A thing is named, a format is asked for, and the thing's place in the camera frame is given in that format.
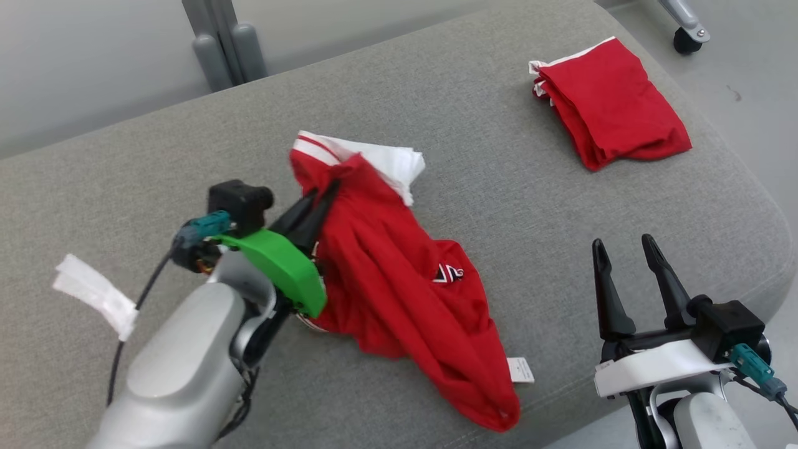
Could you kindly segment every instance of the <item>gray table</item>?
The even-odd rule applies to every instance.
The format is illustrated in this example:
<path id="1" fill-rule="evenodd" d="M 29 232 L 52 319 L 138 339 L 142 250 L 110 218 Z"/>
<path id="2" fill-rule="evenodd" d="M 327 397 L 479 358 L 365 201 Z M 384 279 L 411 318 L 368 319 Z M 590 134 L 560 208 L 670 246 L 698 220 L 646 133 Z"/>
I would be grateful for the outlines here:
<path id="1" fill-rule="evenodd" d="M 640 56 L 692 151 L 590 173 L 533 98 L 528 60 L 611 35 Z M 413 210 L 433 237 L 464 246 L 507 354 L 527 357 L 537 382 L 517 389 L 519 425 L 493 434 L 458 415 L 413 362 L 363 355 L 292 320 L 250 418 L 221 447 L 540 447 L 622 404 L 592 384 L 594 238 L 640 330 L 660 328 L 664 314 L 644 232 L 690 293 L 743 300 L 764 319 L 796 269 L 771 198 L 609 14 L 583 0 L 514 1 L 0 162 L 4 447 L 79 447 L 103 411 L 113 331 L 50 289 L 61 258 L 78 255 L 135 296 L 174 230 L 202 213 L 209 185 L 269 185 L 272 216 L 298 198 L 287 154 L 300 129 L 425 154 Z M 124 366 L 200 282 L 165 272 Z"/>

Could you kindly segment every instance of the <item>white fabric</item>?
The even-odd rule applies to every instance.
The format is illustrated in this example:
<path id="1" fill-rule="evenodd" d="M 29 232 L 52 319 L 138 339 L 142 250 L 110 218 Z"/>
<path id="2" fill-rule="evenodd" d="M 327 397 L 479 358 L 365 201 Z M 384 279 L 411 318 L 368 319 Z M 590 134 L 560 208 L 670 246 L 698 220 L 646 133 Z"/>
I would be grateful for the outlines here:
<path id="1" fill-rule="evenodd" d="M 580 56 L 583 56 L 585 54 L 590 53 L 590 51 L 593 50 L 594 48 L 596 48 L 597 46 L 600 46 L 603 43 L 609 42 L 609 41 L 611 41 L 613 39 L 615 39 L 615 36 L 612 36 L 611 38 L 604 39 L 603 41 L 599 42 L 598 44 L 596 44 L 596 45 L 594 45 L 594 46 L 592 46 L 590 48 L 586 48 L 586 49 L 584 49 L 584 50 L 582 50 L 582 51 L 580 51 L 578 53 L 574 53 L 572 55 L 565 56 L 565 57 L 560 58 L 560 59 L 555 59 L 552 62 L 529 61 L 529 74 L 532 75 L 533 77 L 538 77 L 538 76 L 540 76 L 540 69 L 542 67 L 551 67 L 551 66 L 555 66 L 555 65 L 559 64 L 560 62 L 565 62 L 565 61 L 568 61 L 568 60 L 571 60 L 571 59 L 576 59 L 576 58 L 578 58 Z M 535 91 L 535 95 L 537 95 L 538 97 L 542 97 L 544 95 L 547 95 L 546 89 L 543 87 L 543 85 L 545 83 L 546 82 L 543 81 L 543 80 L 538 81 L 538 82 L 535 83 L 534 87 L 532 88 L 532 90 Z M 553 101 L 549 101 L 549 104 L 553 106 L 554 102 Z"/>
<path id="2" fill-rule="evenodd" d="M 136 305 L 117 290 L 105 276 L 83 260 L 67 254 L 56 268 L 53 288 L 78 298 L 96 309 L 126 341 L 133 332 L 138 311 Z"/>
<path id="3" fill-rule="evenodd" d="M 322 146 L 303 140 L 301 137 L 318 142 Z M 328 165 L 340 164 L 360 153 L 408 207 L 413 205 L 410 185 L 425 168 L 424 156 L 412 148 L 345 141 L 307 131 L 299 132 L 299 137 L 294 142 L 294 149 Z"/>

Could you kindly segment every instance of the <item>red garment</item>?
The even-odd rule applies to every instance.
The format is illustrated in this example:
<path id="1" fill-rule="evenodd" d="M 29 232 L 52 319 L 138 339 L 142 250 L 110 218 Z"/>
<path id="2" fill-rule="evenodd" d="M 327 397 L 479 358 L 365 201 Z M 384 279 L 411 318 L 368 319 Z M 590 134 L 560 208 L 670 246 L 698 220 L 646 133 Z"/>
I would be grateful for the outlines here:
<path id="1" fill-rule="evenodd" d="M 305 193 L 341 180 L 317 247 L 327 306 L 314 322 L 364 352 L 410 356 L 460 413 L 494 431 L 513 427 L 520 408 L 507 358 L 462 248 L 431 240 L 359 154 L 328 165 L 295 149 L 290 159 Z"/>
<path id="2" fill-rule="evenodd" d="M 616 38 L 539 67 L 535 80 L 553 102 L 584 165 L 597 171 L 619 157 L 653 160 L 692 147 L 679 117 L 640 60 Z"/>

